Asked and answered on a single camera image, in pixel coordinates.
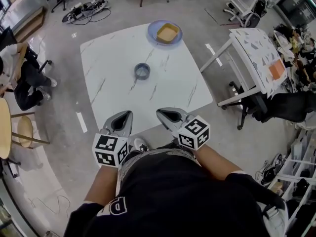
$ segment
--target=wooden stool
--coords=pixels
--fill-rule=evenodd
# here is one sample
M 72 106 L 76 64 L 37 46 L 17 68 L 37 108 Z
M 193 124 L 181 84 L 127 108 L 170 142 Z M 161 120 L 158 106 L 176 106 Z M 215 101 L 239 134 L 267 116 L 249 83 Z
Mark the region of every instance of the wooden stool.
M 31 147 L 31 144 L 33 141 L 43 143 L 43 144 L 50 144 L 49 142 L 44 141 L 44 140 L 34 139 L 33 125 L 30 118 L 27 117 L 27 115 L 31 115 L 31 114 L 34 114 L 34 113 L 21 113 L 21 114 L 11 115 L 11 118 L 21 117 L 18 122 L 18 133 L 12 132 L 12 136 L 19 138 L 20 143 L 14 140 L 12 140 L 12 143 L 17 144 L 24 148 L 29 148 L 29 149 L 33 149 Z

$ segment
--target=sneaker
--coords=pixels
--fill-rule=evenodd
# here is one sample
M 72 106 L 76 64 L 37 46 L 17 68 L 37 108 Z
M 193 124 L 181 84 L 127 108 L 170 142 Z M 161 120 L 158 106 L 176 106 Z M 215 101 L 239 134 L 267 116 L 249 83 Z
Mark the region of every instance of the sneaker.
M 142 138 L 136 138 L 134 140 L 134 147 L 136 150 L 139 150 L 142 153 L 149 150 L 146 142 Z
M 52 87 L 56 87 L 57 86 L 57 81 L 51 77 L 49 77 L 49 79 L 51 80 L 51 86 Z
M 39 87 L 38 90 L 43 94 L 44 99 L 50 100 L 51 96 L 45 90 L 43 90 L 41 87 Z

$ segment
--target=blue plate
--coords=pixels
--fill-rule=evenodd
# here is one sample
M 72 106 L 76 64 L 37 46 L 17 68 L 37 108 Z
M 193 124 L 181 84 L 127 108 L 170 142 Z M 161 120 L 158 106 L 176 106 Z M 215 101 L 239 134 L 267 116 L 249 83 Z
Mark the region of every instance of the blue plate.
M 173 41 L 170 44 L 164 44 L 164 43 L 157 41 L 157 32 L 165 23 L 173 24 L 179 28 L 179 32 L 178 32 L 177 36 L 173 39 Z M 182 39 L 182 35 L 183 35 L 183 33 L 182 33 L 181 28 L 178 25 L 176 25 L 175 23 L 168 21 L 168 20 L 160 19 L 160 20 L 152 22 L 148 26 L 149 38 L 160 45 L 166 45 L 166 46 L 175 45 Z

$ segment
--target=gray floor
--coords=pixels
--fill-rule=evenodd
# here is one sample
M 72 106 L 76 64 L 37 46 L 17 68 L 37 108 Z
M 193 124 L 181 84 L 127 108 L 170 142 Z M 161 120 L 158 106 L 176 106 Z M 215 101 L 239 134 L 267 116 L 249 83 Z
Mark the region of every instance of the gray floor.
M 229 24 L 229 15 L 222 12 L 227 0 L 170 0 L 170 3 L 144 0 L 142 8 L 139 0 L 108 1 L 112 14 L 105 20 L 85 26 L 63 25 L 61 18 L 65 12 L 59 7 L 47 15 L 44 26 L 29 40 L 35 52 L 39 53 L 40 61 L 53 60 L 53 66 L 46 69 L 46 73 L 59 82 L 53 90 L 52 100 L 37 107 L 35 114 L 41 138 L 47 136 L 51 144 L 34 151 L 13 147 L 13 156 L 22 165 L 12 167 L 20 177 L 13 180 L 7 176 L 6 180 L 18 205 L 41 236 L 47 230 L 62 236 L 67 214 L 82 203 L 98 170 L 91 154 L 94 134 L 98 130 L 85 86 L 80 45 L 117 30 L 168 19 L 182 28 L 184 42 L 201 67 L 212 56 L 205 44 L 217 51 L 228 40 L 229 28 L 238 27 L 221 26 Z M 70 1 L 68 8 L 77 2 Z M 105 14 L 95 16 L 94 20 Z M 271 9 L 258 27 L 269 33 L 280 22 Z M 220 60 L 222 67 L 214 63 L 203 73 L 214 102 L 194 114 L 201 115 L 211 125 L 208 145 L 254 176 L 265 160 L 271 160 L 276 153 L 287 152 L 296 131 L 281 119 L 261 124 L 251 117 L 246 118 L 245 127 L 238 131 L 240 110 L 229 108 L 223 111 L 216 105 L 216 102 L 229 97 L 228 83 L 237 81 L 225 56 Z M 14 100 L 9 102 L 12 112 L 19 113 Z M 82 113 L 88 130 L 86 133 L 82 131 L 76 113 Z M 172 139 L 162 126 L 139 136 L 153 148 Z

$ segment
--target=white desk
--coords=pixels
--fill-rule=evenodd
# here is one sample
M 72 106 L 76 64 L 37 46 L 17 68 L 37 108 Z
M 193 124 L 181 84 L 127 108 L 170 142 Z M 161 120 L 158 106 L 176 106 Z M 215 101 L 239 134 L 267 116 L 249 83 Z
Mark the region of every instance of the white desk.
M 177 107 L 191 112 L 213 99 L 198 67 L 180 41 L 168 47 L 147 39 L 146 25 L 117 31 L 81 45 L 85 83 L 99 129 L 112 115 L 134 114 L 132 134 L 160 125 L 156 110 Z M 151 67 L 147 80 L 135 81 L 134 67 Z
M 200 71 L 203 72 L 229 46 L 233 45 L 247 68 L 247 74 L 242 72 L 242 68 L 239 68 L 233 59 L 230 58 L 229 63 L 245 92 L 222 101 L 217 105 L 223 106 L 236 102 L 239 99 L 260 91 L 263 94 L 267 94 L 268 97 L 271 96 L 286 79 L 287 71 L 284 68 L 282 76 L 278 80 L 273 80 L 269 66 L 280 59 L 280 56 L 267 34 L 258 28 L 232 29 L 230 31 L 232 32 L 229 35 L 230 39 L 200 68 Z

